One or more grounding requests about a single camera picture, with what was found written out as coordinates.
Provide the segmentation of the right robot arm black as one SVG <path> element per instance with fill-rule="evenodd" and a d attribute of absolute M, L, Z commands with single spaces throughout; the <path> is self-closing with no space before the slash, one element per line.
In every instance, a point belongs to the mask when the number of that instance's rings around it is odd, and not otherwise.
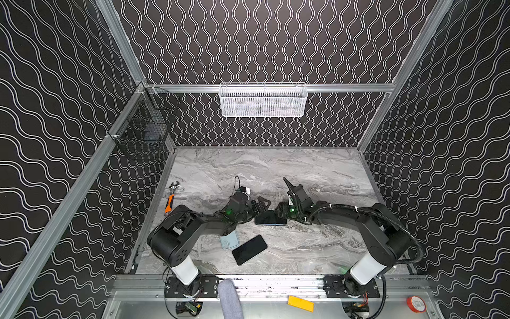
<path fill-rule="evenodd" d="M 361 234 L 367 252 L 347 271 L 346 284 L 362 287 L 395 265 L 415 264 L 423 259 L 424 250 L 418 239 L 385 205 L 357 207 L 314 202 L 303 185 L 283 180 L 289 201 L 277 208 L 280 215 L 303 225 L 335 225 Z"/>

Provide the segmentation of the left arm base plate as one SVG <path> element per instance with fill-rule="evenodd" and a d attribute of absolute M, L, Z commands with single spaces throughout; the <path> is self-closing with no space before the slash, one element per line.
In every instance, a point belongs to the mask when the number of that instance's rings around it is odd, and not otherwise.
<path fill-rule="evenodd" d="M 191 284 L 183 284 L 177 277 L 170 277 L 165 284 L 164 297 L 178 299 L 216 299 L 219 277 L 215 275 L 199 275 Z"/>

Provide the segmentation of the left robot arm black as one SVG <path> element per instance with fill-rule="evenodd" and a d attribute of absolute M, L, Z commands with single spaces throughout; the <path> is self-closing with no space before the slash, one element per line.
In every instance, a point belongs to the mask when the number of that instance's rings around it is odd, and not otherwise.
<path fill-rule="evenodd" d="M 174 277 L 188 287 L 199 276 L 199 270 L 189 255 L 200 236 L 226 236 L 236 226 L 268 211 L 270 206 L 270 200 L 263 197 L 251 199 L 244 191 L 231 195 L 227 204 L 212 215 L 179 205 L 151 231 L 147 245 L 170 268 Z"/>

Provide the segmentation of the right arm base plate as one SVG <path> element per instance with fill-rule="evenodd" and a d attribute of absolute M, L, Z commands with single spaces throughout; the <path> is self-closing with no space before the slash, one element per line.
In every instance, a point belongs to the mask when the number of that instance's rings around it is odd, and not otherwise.
<path fill-rule="evenodd" d="M 350 275 L 325 275 L 323 283 L 328 299 L 378 299 L 381 296 L 375 279 L 362 285 Z"/>

